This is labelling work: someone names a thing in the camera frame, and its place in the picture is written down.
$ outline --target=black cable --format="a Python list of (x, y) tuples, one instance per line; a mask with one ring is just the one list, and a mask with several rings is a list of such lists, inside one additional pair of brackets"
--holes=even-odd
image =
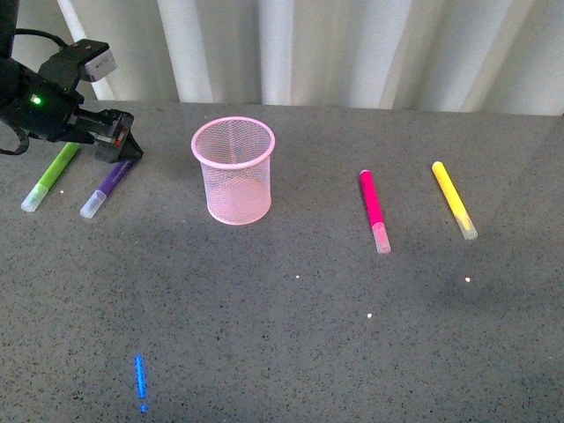
[(14, 132), (16, 132), (16, 135), (18, 135), (19, 146), (13, 152), (11, 152), (10, 150), (4, 150), (0, 148), (0, 154), (5, 154), (7, 156), (19, 156), (20, 154), (23, 154), (24, 152), (27, 151), (27, 148), (29, 147), (29, 138), (27, 137), (27, 134), (24, 132), (24, 130), (22, 130), (21, 128), (17, 126), (11, 126), (11, 125), (9, 126), (14, 130)]
[(38, 37), (49, 38), (50, 40), (56, 42), (57, 46), (59, 46), (60, 48), (69, 47), (66, 42), (64, 42), (56, 35), (53, 35), (52, 33), (46, 33), (45, 31), (38, 31), (37, 29), (17, 28), (16, 35), (37, 35)]

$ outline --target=curtain fold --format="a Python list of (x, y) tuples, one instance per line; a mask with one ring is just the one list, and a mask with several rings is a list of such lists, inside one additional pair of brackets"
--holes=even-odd
[(89, 98), (564, 113), (561, 0), (20, 0), (18, 27), (108, 42)]

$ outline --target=pink mesh cup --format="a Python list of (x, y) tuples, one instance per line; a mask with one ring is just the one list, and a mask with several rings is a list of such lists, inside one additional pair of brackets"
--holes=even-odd
[(248, 117), (207, 123), (192, 138), (202, 165), (208, 210), (228, 225), (259, 220), (271, 208), (271, 153), (274, 134)]

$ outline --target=gray countertop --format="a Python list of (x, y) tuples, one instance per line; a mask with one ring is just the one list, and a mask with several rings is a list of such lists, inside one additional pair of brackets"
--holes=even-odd
[[(561, 118), (88, 103), (109, 107), (145, 156), (92, 220), (78, 211), (111, 168), (93, 147), (31, 214), (63, 145), (0, 157), (0, 421), (564, 421)], [(226, 115), (277, 137), (272, 207), (248, 226), (211, 217), (189, 148)]]

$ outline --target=pink marker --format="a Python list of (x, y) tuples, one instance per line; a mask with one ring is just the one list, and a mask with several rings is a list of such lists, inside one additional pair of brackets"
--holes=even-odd
[(388, 234), (386, 234), (384, 218), (378, 204), (378, 196), (376, 195), (372, 175), (367, 170), (360, 172), (360, 187), (362, 188), (364, 202), (367, 205), (368, 220), (370, 221), (370, 227), (372, 227), (376, 248), (380, 254), (387, 254), (391, 251), (390, 241), (388, 241)]

